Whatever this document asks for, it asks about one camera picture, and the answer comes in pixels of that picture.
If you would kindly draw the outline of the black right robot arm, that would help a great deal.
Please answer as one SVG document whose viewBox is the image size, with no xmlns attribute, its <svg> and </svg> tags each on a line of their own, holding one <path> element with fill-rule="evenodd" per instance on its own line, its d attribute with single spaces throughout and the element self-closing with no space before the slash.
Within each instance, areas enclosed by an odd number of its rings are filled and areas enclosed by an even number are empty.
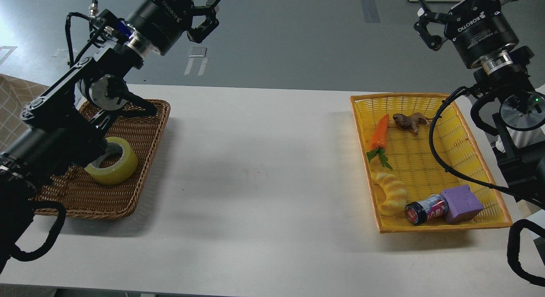
<svg viewBox="0 0 545 297">
<path fill-rule="evenodd" d="M 544 141 L 514 140 L 516 134 L 529 136 L 544 126 L 544 95 L 534 89 L 527 70 L 534 54 L 516 46 L 519 39 L 502 13 L 502 6 L 518 0 L 462 0 L 447 13 L 433 12 L 428 0 L 416 1 L 421 9 L 414 29 L 427 47 L 438 51 L 450 40 L 465 66 L 475 70 L 475 85 L 456 89 L 432 119 L 428 141 L 434 159 L 460 179 L 544 208 Z M 475 126 L 502 142 L 495 156 L 506 187 L 460 173 L 434 147 L 440 115 L 462 95 L 476 99 L 470 111 Z"/>
</svg>

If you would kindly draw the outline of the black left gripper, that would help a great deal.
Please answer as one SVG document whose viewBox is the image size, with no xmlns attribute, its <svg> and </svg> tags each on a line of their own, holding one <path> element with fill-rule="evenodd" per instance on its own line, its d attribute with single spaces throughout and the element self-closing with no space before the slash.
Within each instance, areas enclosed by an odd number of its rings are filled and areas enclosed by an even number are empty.
<svg viewBox="0 0 545 297">
<path fill-rule="evenodd" d="M 189 41 L 202 43 L 219 26 L 216 7 L 220 1 L 207 0 L 204 6 L 194 6 L 193 0 L 142 0 L 126 21 L 150 42 L 153 51 L 164 56 L 184 31 L 188 30 Z M 205 18 L 199 27 L 191 28 L 191 16 Z"/>
</svg>

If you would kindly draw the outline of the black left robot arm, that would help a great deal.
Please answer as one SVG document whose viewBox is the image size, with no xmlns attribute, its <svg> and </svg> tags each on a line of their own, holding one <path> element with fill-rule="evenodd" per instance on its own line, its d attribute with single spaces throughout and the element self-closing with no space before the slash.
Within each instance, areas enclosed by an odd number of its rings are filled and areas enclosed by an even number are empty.
<svg viewBox="0 0 545 297">
<path fill-rule="evenodd" d="M 34 201 L 52 175 L 85 167 L 106 153 L 106 134 L 119 117 L 157 113 L 150 101 L 130 92 L 124 76 L 140 69 L 146 55 L 165 55 L 187 33 L 202 43 L 219 25 L 217 5 L 207 0 L 143 0 L 127 19 L 109 10 L 66 18 L 69 70 L 21 111 L 29 127 L 1 153 L 1 268 L 8 260 L 47 254 L 67 211 L 57 201 Z"/>
</svg>

